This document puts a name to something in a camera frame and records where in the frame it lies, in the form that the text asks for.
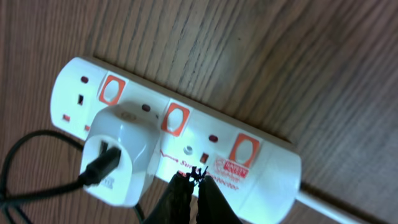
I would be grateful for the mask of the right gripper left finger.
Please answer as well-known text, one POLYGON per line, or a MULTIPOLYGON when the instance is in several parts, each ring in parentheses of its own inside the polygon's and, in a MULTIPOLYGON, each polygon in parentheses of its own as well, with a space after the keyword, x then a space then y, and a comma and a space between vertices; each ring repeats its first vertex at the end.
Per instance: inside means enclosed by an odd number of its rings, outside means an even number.
POLYGON ((143 221, 145 224, 187 224, 190 222, 190 202, 199 179, 196 167, 191 172, 177 172, 170 180, 165 192, 150 215, 143 221))

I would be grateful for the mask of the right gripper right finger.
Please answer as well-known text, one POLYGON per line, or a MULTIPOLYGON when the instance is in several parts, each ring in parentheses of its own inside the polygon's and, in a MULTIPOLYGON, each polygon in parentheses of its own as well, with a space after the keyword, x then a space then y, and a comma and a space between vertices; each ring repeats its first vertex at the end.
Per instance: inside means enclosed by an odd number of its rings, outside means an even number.
POLYGON ((242 224, 233 212, 228 201, 218 188, 214 178, 198 169, 195 180, 198 182, 197 224, 242 224))

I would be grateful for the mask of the white power strip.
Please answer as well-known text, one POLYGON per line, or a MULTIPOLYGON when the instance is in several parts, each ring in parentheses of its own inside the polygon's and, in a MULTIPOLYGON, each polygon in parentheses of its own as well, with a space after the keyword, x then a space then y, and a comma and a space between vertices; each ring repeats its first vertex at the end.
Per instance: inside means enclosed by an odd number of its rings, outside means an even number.
POLYGON ((302 161, 287 142, 106 62, 70 60, 55 80, 50 115, 54 126, 85 142, 96 114, 123 103, 155 114, 154 179, 206 170, 233 212, 253 223, 279 223, 291 209, 302 161))

